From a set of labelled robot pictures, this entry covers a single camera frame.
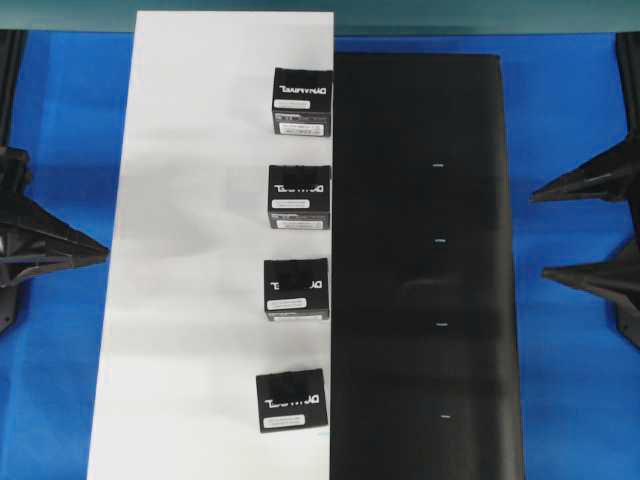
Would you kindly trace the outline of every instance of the teal wall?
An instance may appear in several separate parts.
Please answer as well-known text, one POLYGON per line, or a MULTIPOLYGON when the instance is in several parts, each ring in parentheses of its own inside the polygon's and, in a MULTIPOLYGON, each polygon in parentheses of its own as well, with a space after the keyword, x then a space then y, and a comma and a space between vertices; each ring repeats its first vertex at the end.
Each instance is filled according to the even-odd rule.
POLYGON ((0 28, 132 31, 137 10, 334 11, 337 35, 640 30, 640 0, 0 0, 0 28))

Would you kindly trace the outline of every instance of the product box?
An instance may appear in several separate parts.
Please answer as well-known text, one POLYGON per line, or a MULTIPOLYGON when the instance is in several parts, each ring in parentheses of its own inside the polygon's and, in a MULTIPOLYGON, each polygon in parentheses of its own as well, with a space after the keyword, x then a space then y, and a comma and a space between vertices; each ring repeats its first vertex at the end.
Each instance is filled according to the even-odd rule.
POLYGON ((331 167, 269 166, 271 228, 323 230, 331 223, 331 167))
POLYGON ((273 128, 284 135, 331 135, 333 72, 276 68, 273 128))
POLYGON ((322 369, 256 377, 260 432, 328 424, 322 369))
POLYGON ((274 322, 327 320, 327 259, 265 260, 264 310, 274 322))

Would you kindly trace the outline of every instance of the white label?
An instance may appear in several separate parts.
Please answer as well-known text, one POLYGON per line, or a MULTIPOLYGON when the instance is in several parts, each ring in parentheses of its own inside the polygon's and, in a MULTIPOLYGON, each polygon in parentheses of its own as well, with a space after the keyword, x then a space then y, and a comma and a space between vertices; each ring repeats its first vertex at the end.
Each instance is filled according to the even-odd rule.
POLYGON ((307 308, 307 299, 286 298, 284 300, 267 300, 267 310, 289 310, 291 308, 307 308))
POLYGON ((271 200, 271 208, 309 208, 311 203, 305 199, 271 200))
POLYGON ((276 99, 273 101, 275 108, 297 108, 303 110, 309 110, 311 108, 311 102, 309 100, 283 100, 276 99))
POLYGON ((324 222, 322 220, 277 220, 276 226, 294 230, 322 230, 324 222))
POLYGON ((286 322, 287 320, 322 320, 322 315, 291 315, 288 317, 273 317, 274 322, 286 322))
POLYGON ((297 427, 306 422, 304 415, 285 415, 282 417, 268 417, 262 420, 264 428, 297 427))
POLYGON ((285 135, 324 136, 324 125, 321 123, 281 123, 280 133, 285 135))

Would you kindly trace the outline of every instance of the black panel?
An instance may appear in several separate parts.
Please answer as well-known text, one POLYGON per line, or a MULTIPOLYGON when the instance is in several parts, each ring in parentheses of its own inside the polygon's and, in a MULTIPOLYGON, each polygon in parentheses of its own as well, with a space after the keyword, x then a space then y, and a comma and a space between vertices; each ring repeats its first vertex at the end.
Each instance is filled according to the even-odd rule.
POLYGON ((0 30, 0 145, 6 145, 25 32, 0 30))
POLYGON ((331 480, 523 478, 499 59, 335 59, 331 480))

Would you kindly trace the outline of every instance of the blue surface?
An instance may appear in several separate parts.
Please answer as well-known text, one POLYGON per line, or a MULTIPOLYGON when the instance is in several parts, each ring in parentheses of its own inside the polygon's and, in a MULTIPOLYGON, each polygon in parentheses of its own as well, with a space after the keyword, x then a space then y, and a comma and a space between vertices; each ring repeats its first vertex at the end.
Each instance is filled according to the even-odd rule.
MULTIPOLYGON (((107 245, 131 43, 32 33, 14 111, 30 194, 107 245)), ((502 57, 527 478, 640 478, 640 352, 605 302, 540 278, 606 258, 631 234, 627 207, 527 200, 624 137, 614 36, 340 38, 337 49, 502 57)), ((0 480, 85 477, 106 280, 106 266, 35 279, 0 337, 0 480)))

